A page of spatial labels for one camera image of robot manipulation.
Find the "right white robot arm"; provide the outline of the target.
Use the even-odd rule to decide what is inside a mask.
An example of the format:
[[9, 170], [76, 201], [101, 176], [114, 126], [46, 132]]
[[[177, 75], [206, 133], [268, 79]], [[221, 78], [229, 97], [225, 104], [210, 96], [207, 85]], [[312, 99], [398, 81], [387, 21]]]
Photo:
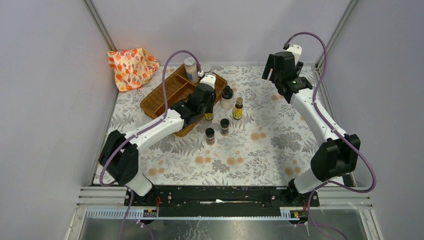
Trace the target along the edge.
[[262, 74], [304, 118], [319, 145], [310, 168], [288, 183], [286, 198], [293, 206], [301, 205], [307, 194], [322, 183], [354, 171], [358, 155], [352, 148], [361, 144], [357, 135], [348, 135], [332, 120], [316, 99], [312, 84], [299, 76], [302, 67], [292, 52], [280, 51], [268, 56]]

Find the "blue label pellet jar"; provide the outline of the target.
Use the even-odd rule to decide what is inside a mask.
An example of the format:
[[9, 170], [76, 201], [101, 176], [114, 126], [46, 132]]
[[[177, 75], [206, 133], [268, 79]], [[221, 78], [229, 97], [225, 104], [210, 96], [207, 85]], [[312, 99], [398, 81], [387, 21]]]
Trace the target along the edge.
[[184, 68], [186, 71], [187, 79], [193, 84], [198, 83], [199, 76], [198, 76], [197, 62], [195, 61], [193, 57], [187, 57], [184, 60]]
[[208, 63], [202, 64], [201, 69], [203, 70], [205, 75], [212, 75], [213, 74], [212, 66]]

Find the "dark spice jar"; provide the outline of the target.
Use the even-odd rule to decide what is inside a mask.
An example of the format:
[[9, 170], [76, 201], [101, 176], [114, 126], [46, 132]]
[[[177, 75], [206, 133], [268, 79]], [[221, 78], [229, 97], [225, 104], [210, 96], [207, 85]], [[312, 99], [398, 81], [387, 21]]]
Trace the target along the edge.
[[229, 119], [222, 118], [220, 120], [220, 133], [222, 136], [226, 136], [229, 134], [229, 125], [230, 125]]
[[206, 143], [212, 146], [215, 143], [215, 130], [211, 127], [205, 130]]

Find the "yellow label sauce bottle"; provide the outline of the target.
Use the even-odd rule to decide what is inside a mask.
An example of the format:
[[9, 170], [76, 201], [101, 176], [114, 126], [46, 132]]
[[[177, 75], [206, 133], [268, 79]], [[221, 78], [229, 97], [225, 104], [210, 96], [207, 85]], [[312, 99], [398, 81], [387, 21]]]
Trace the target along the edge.
[[214, 114], [212, 112], [205, 113], [204, 118], [207, 121], [212, 121], [214, 119]]

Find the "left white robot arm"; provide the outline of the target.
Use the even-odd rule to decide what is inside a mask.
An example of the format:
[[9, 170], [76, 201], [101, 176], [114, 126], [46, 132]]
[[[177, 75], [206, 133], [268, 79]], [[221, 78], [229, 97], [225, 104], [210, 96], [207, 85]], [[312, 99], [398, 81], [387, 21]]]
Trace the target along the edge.
[[99, 156], [99, 163], [119, 184], [136, 193], [144, 206], [155, 200], [153, 184], [139, 170], [139, 154], [163, 138], [186, 129], [198, 122], [213, 109], [215, 88], [210, 83], [200, 83], [186, 100], [174, 103], [158, 118], [142, 127], [121, 133], [112, 131]]

